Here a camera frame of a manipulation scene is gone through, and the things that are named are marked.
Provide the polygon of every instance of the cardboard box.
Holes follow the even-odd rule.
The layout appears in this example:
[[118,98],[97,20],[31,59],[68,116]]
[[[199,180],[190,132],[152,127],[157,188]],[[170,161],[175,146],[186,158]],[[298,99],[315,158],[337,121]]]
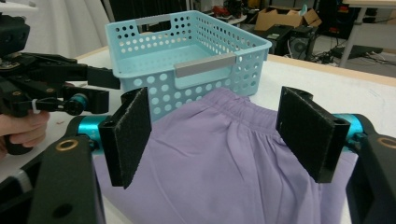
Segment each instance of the cardboard box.
[[317,12],[310,8],[303,16],[299,16],[299,8],[290,7],[268,7],[259,12],[255,30],[266,31],[275,24],[319,26],[321,19]]

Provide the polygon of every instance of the finger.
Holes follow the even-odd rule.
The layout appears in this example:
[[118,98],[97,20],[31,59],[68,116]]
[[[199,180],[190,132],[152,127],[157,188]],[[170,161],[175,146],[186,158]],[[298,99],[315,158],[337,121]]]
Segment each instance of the finger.
[[32,141],[23,143],[23,146],[24,146],[24,147],[35,147],[35,146],[37,146],[39,143],[41,143],[45,138],[46,138],[46,134],[44,133],[43,135],[41,135],[41,136],[38,137],[37,139],[34,139],[34,140],[32,140]]
[[47,123],[38,126],[32,131],[26,133],[14,133],[9,137],[9,141],[12,144],[23,144],[40,138],[42,135],[45,135],[47,129]]
[[50,113],[47,111],[41,111],[39,114],[29,112],[29,115],[24,118],[0,115],[0,135],[29,132],[49,119]]

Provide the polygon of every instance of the black equipment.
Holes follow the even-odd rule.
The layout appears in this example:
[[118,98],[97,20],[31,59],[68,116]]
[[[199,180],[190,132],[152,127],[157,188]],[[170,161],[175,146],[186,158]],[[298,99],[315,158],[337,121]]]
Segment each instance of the black equipment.
[[21,168],[23,175],[0,184],[1,223],[105,223],[92,151],[105,152],[112,185],[126,189],[151,132],[147,88],[121,101],[113,116],[74,117],[61,139]]
[[317,27],[299,26],[290,32],[290,57],[293,59],[310,61],[315,45]]
[[322,20],[319,32],[322,35],[348,39],[359,11],[359,8],[349,7],[341,0],[319,1],[318,15]]
[[[20,118],[29,110],[73,116],[108,111],[108,91],[71,87],[66,81],[119,89],[111,70],[59,55],[17,52],[28,34],[24,20],[0,14],[1,113]],[[61,139],[0,183],[0,223],[106,222],[92,151],[105,152],[112,185],[127,188],[151,131],[147,88],[126,92],[121,101],[113,116],[73,118]],[[9,142],[7,149],[14,155],[31,150]]]
[[[24,49],[29,26],[22,18],[0,15],[0,113],[17,118],[28,110],[108,111],[108,92],[70,87],[66,81],[84,81],[93,86],[120,88],[120,81],[105,68],[89,67],[60,55],[18,53]],[[19,155],[30,148],[13,145],[6,136],[8,153]]]
[[269,50],[270,54],[284,56],[289,54],[287,45],[292,29],[292,26],[275,24],[264,32],[255,31],[254,34],[271,41],[273,45]]
[[359,155],[346,195],[353,223],[396,223],[396,138],[363,115],[332,115],[306,91],[283,87],[276,129],[318,183],[329,183],[341,150]]

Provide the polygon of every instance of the light blue plastic basket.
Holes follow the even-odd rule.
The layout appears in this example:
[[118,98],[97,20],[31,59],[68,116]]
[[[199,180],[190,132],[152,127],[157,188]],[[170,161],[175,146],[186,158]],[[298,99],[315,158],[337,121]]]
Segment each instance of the light blue plastic basket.
[[[171,28],[139,34],[139,26],[170,21]],[[256,93],[271,43],[198,11],[106,27],[113,73],[124,91],[148,87],[151,119],[218,87]]]

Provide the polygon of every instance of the white table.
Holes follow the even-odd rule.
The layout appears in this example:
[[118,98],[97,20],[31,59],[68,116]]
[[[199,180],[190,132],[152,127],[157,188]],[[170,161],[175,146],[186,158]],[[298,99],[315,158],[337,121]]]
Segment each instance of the white table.
[[360,7],[361,11],[346,42],[340,67],[346,66],[349,53],[354,45],[396,49],[396,25],[363,23],[368,7],[396,8],[396,0],[344,0],[343,3],[349,4],[350,7]]
[[[80,63],[111,67],[107,48],[79,57]],[[314,94],[314,101],[331,113],[358,113],[366,116],[379,133],[396,136],[396,78],[351,71],[317,63],[269,55],[264,63],[258,92],[251,96],[257,105],[277,110],[282,86],[290,86]],[[110,91],[110,111],[120,106],[120,91]],[[51,113],[48,136],[32,152],[7,156],[0,161],[0,181],[59,139],[71,116]],[[105,199],[107,223],[131,223]],[[345,208],[342,223],[350,223]]]

